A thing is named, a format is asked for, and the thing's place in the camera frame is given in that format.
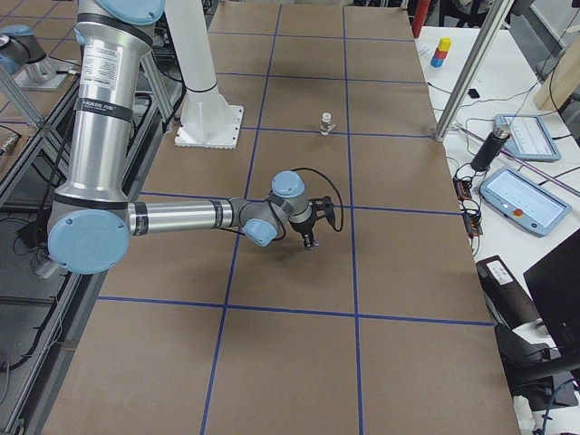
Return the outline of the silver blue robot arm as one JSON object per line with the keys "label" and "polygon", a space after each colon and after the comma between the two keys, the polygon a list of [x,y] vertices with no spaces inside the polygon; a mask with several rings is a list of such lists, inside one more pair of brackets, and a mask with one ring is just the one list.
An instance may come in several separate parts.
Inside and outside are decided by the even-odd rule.
{"label": "silver blue robot arm", "polygon": [[300,169],[276,174],[263,200],[145,203],[131,198],[154,148],[139,141],[134,104],[146,78],[160,119],[179,119],[181,147],[233,149],[244,116],[218,88],[199,1],[81,1],[75,25],[82,68],[69,169],[54,192],[47,249],[79,275],[116,266],[132,237],[218,229],[264,247],[297,232],[315,247],[314,226],[336,223],[334,198],[308,195]]}

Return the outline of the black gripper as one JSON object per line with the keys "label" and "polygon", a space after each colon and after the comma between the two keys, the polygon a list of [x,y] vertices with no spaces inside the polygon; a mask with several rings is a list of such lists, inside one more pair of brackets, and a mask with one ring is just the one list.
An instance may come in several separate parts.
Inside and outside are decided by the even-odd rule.
{"label": "black gripper", "polygon": [[330,196],[311,198],[302,214],[291,217],[291,228],[302,236],[304,247],[309,247],[309,237],[310,247],[319,246],[319,241],[314,237],[314,225],[323,218],[334,227],[334,203]]}

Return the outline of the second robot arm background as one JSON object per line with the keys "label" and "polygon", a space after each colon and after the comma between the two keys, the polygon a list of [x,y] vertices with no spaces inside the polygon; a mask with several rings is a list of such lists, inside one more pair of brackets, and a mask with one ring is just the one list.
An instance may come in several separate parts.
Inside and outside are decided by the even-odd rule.
{"label": "second robot arm background", "polygon": [[49,56],[30,27],[9,25],[1,29],[1,68],[27,91],[56,91],[64,79],[75,75],[76,62]]}

